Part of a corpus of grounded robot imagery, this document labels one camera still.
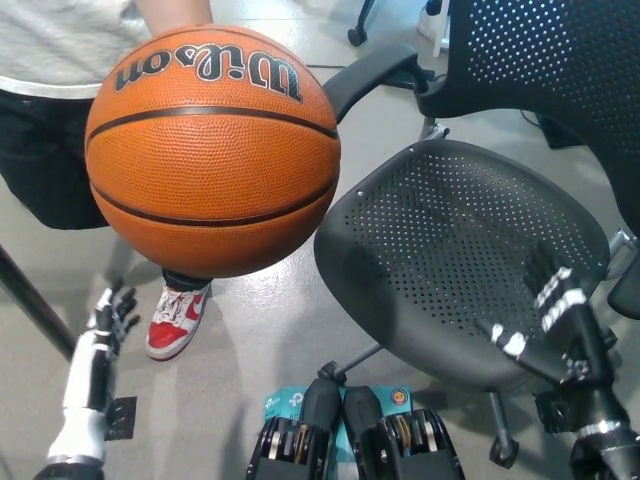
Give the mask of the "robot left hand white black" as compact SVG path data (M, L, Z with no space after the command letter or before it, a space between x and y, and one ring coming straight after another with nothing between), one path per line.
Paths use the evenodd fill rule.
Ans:
M63 426L48 450L48 463L104 464L116 363L130 329L140 320L136 305L136 290L118 279L94 306L72 356L62 401Z

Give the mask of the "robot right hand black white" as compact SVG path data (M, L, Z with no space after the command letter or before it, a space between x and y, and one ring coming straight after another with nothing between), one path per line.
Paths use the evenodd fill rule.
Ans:
M614 392L614 367L576 270L543 243L532 247L524 267L541 332L531 336L487 320L477 322L479 329L503 356L555 390L566 407L564 423L578 439L637 445L639 433Z

